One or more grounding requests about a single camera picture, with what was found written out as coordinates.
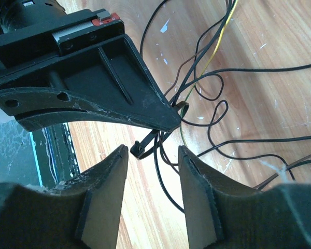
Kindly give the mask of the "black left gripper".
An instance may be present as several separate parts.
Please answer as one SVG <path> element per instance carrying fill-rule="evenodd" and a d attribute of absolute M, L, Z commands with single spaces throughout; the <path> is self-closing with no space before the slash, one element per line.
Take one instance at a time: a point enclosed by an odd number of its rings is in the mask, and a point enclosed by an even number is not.
<path fill-rule="evenodd" d="M 106 9 L 0 9 L 0 109 L 26 130 L 75 121 L 180 126 L 123 21 Z"/>

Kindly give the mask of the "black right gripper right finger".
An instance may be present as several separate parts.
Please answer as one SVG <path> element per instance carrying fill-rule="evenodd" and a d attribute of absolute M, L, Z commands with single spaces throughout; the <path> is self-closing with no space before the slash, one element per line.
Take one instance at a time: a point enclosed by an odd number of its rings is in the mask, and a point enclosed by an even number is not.
<path fill-rule="evenodd" d="M 178 165 L 190 248 L 311 248 L 311 184 L 256 190 L 185 146 Z"/>

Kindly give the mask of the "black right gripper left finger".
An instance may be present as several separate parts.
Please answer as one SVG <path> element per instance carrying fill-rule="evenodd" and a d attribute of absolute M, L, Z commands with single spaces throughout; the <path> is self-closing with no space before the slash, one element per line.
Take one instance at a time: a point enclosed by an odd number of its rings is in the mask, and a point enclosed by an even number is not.
<path fill-rule="evenodd" d="M 115 248 L 128 148 L 52 189 L 0 183 L 0 248 Z"/>

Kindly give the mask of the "black zip tie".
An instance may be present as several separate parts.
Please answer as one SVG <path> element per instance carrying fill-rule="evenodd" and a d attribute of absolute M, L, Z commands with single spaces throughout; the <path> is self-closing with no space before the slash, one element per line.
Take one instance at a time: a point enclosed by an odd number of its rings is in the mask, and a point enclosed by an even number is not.
<path fill-rule="evenodd" d="M 185 101 L 181 101 L 174 107 L 174 110 L 179 111 L 183 109 L 183 113 L 185 114 L 188 108 L 189 104 Z M 130 149 L 130 153 L 138 160 L 142 160 L 150 156 L 154 151 L 154 147 L 159 147 L 159 142 L 157 141 L 157 139 L 155 139 L 155 137 L 160 132 L 160 130 L 153 129 L 141 142 L 135 141 L 134 145 Z M 153 141 L 156 141 L 155 146 L 152 146 L 149 150 L 145 151 L 146 146 Z"/>

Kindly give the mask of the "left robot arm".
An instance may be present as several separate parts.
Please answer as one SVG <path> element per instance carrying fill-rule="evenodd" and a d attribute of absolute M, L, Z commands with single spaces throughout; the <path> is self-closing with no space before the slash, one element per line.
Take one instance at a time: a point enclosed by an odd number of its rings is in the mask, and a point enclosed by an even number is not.
<path fill-rule="evenodd" d="M 0 109 L 25 130 L 75 121 L 180 126 L 124 22 L 105 9 L 0 1 Z"/>

